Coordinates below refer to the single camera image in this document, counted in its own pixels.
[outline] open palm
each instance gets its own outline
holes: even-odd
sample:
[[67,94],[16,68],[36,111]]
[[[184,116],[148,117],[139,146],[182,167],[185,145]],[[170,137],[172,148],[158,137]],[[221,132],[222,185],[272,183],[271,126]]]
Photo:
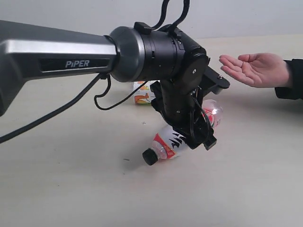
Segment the open palm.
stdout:
[[235,80],[251,87],[291,87],[287,63],[272,53],[221,55],[221,69]]

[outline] finger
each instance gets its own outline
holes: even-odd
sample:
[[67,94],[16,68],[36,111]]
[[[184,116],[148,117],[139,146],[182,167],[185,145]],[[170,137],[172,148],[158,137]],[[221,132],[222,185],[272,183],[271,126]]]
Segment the finger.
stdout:
[[235,66],[233,63],[231,63],[227,58],[221,57],[219,61],[223,64],[223,66],[227,66],[228,68],[237,71],[237,72],[242,72],[241,67]]
[[234,78],[235,80],[237,80],[243,84],[246,84],[251,87],[254,86],[254,80],[252,78],[247,77],[242,72],[236,72],[227,66],[222,66],[221,70],[223,70],[227,75],[231,76],[232,78]]
[[253,54],[242,54],[238,57],[238,60],[240,61],[244,61],[244,62],[252,62],[255,61],[258,57],[257,53],[253,53]]
[[229,55],[221,55],[220,56],[220,59],[226,59],[228,60],[231,64],[233,64],[234,66],[237,66],[237,67],[242,67],[242,64],[243,64],[243,61],[239,60],[239,59],[236,59],[236,58],[233,58]]

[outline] black sleeve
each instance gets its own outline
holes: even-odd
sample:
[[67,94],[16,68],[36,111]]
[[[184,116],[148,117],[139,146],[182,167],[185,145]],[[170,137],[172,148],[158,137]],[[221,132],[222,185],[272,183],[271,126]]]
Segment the black sleeve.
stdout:
[[282,99],[303,99],[303,59],[285,61],[292,75],[293,88],[276,87],[276,96]]

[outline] piper logo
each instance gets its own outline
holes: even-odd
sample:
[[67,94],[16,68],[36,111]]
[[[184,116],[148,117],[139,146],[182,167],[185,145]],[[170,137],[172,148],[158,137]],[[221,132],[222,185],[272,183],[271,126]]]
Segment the piper logo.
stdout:
[[75,61],[67,61],[65,64],[65,68],[82,68],[82,67],[88,67],[89,66],[89,60],[75,60]]

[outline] white wall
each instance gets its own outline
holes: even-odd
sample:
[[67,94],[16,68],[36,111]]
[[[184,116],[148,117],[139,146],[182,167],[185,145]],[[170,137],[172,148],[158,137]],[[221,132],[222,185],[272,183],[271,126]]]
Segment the white wall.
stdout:
[[[0,0],[0,19],[105,35],[134,21],[154,25],[162,0]],[[183,0],[171,0],[167,22]],[[191,0],[180,26],[193,38],[303,34],[303,0]]]

